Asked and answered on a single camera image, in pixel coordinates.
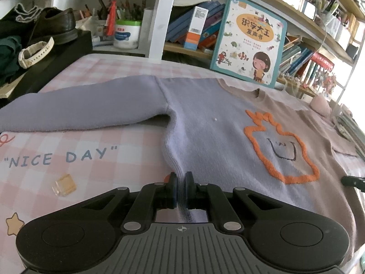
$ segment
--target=orange oval label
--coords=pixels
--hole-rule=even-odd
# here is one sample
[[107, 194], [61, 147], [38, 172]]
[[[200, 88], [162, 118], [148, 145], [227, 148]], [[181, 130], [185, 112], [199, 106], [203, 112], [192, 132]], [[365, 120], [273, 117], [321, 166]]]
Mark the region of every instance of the orange oval label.
[[269, 42], [274, 38], [274, 31], [267, 18], [244, 13], [237, 17], [236, 22], [242, 32], [256, 41]]

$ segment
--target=star print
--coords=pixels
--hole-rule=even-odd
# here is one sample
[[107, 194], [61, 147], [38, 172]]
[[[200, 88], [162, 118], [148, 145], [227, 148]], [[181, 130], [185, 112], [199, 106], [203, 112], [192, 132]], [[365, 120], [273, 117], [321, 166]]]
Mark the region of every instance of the star print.
[[17, 235], [20, 229], [24, 226], [25, 222], [20, 220], [18, 213], [14, 213], [12, 217], [6, 219], [6, 224], [8, 226], [8, 236]]

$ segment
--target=shoe sole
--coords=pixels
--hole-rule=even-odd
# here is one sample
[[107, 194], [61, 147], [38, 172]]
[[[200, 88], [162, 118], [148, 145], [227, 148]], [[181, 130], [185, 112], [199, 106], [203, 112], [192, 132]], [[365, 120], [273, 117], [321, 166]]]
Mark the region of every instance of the shoe sole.
[[30, 41], [29, 45], [32, 45], [32, 44], [37, 43], [39, 41], [48, 42], [51, 37], [53, 37], [54, 44], [56, 44], [56, 45], [65, 44], [67, 42], [75, 40], [77, 38], [77, 36], [78, 36], [78, 29], [73, 29], [71, 31], [68, 31], [68, 32], [62, 33], [62, 34], [47, 35], [47, 36], [34, 38]]

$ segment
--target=checkered tablecloth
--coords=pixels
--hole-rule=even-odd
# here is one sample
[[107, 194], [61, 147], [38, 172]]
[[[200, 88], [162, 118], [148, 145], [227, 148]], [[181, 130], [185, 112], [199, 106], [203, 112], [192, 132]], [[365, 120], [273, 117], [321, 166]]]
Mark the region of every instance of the checkered tablecloth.
[[[93, 84], [132, 75], [224, 78], [230, 86], [253, 90], [258, 86], [193, 66], [130, 56], [91, 54], [56, 76], [42, 92]], [[266, 89], [293, 109], [302, 103], [286, 93]], [[138, 191], [163, 181], [171, 168], [161, 152], [165, 128], [146, 124], [92, 131], [3, 133], [0, 135], [0, 274], [21, 273], [24, 267], [8, 236], [5, 219], [16, 212], [25, 223], [119, 186]], [[336, 155], [353, 176], [363, 176], [365, 163]], [[52, 184], [70, 174], [77, 189], [66, 197], [54, 194]]]

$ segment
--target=teal book cover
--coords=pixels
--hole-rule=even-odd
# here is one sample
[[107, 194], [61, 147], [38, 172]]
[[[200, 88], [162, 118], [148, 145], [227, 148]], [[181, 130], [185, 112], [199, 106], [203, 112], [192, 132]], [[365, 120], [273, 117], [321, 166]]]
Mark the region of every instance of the teal book cover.
[[248, 0], [227, 0], [210, 69], [274, 87], [287, 22]]

